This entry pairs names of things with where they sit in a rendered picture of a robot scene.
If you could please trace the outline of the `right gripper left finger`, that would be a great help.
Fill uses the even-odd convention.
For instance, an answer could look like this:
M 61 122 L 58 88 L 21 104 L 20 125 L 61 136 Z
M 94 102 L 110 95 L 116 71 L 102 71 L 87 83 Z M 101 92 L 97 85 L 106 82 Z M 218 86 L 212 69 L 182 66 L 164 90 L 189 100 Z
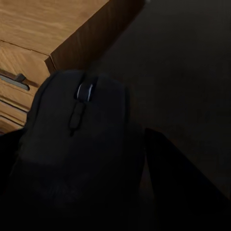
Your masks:
M 18 149 L 23 129 L 0 135 L 0 198 L 8 185 L 10 165 L 14 152 Z

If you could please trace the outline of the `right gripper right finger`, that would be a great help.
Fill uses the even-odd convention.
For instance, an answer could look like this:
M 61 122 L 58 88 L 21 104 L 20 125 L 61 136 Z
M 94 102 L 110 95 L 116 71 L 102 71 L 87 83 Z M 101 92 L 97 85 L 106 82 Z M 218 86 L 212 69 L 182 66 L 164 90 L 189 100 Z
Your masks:
M 144 136 L 161 231 L 231 231 L 231 200 L 164 134 Z

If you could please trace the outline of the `mouse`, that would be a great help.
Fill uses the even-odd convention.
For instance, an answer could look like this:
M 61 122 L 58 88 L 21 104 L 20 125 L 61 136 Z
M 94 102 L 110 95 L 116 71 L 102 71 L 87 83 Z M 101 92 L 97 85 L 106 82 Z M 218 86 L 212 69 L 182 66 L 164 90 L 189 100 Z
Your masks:
M 57 71 L 35 94 L 10 165 L 10 231 L 121 231 L 145 164 L 130 90 L 109 76 Z

